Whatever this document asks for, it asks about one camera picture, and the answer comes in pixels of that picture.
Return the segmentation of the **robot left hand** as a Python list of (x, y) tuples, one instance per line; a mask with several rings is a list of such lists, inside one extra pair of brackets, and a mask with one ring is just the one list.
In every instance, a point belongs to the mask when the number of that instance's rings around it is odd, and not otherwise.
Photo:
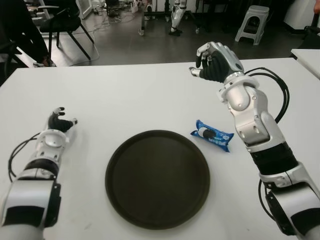
[(69, 129), (71, 129), (74, 125), (78, 123), (76, 118), (72, 120), (60, 119), (61, 116), (65, 115), (64, 107), (58, 107), (52, 111), (47, 121), (47, 128), (58, 130), (63, 133), (66, 133)]

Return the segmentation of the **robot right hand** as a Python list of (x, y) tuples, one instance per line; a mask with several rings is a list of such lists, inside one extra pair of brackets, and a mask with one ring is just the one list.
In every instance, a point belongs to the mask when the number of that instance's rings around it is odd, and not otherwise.
[(207, 42), (196, 51), (196, 67), (190, 67), (192, 76), (224, 83), (230, 76), (243, 76), (244, 67), (235, 53), (220, 42)]

